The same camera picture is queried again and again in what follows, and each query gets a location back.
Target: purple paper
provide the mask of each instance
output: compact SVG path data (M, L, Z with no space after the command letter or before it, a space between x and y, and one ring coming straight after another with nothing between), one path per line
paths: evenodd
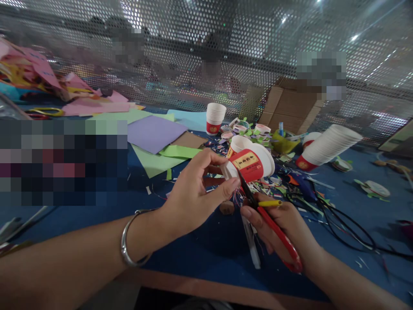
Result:
M157 154L186 130L184 125L150 115L128 125L128 142Z

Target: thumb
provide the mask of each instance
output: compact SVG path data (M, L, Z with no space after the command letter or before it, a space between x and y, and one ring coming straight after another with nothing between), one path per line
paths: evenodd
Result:
M232 193L237 189L239 185L240 179L233 177L229 180L226 180L212 192L206 194L204 196L204 199L209 205L215 208L222 202L229 200L232 196Z

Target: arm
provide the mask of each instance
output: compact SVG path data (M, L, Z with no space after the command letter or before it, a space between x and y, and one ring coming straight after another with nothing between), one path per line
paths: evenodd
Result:
M258 201L271 199L263 194L256 194L255 198ZM294 205L285 202L279 209L271 209L269 213L294 244L307 277L327 294L338 309L410 309L400 299L324 251ZM285 261L292 261L281 240L259 213L243 206L241 214L256 227L269 254L276 252Z
M203 178L209 172L222 174L210 164L226 161L211 150L200 152L182 171L167 202L135 218L126 240L134 261L199 227L232 195L239 186L237 179L225 181L208 194L205 191L205 186L223 182ZM127 268L120 239L130 218L70 232L1 258L2 309L80 306Z

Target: silver bangle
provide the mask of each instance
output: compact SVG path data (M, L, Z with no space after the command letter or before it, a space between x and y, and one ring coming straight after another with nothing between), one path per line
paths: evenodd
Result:
M145 258L143 258L143 261L135 263L129 256L128 250L126 248L126 234L128 232L130 224L133 222L133 220L138 216L141 215L142 213L146 213L149 211L153 211L156 209L150 209L150 210L136 210L135 215L129 220L128 224L126 224L125 228L123 229L122 233L122 239L120 241L120 252L122 253L123 260L125 263L130 266L130 267L140 267L143 266L151 257L152 253L148 254Z

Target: table edge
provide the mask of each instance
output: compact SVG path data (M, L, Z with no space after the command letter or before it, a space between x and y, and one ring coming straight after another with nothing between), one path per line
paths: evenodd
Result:
M175 293L228 301L271 310L335 309L333 304L252 288L178 276L160 271L129 268L115 280Z

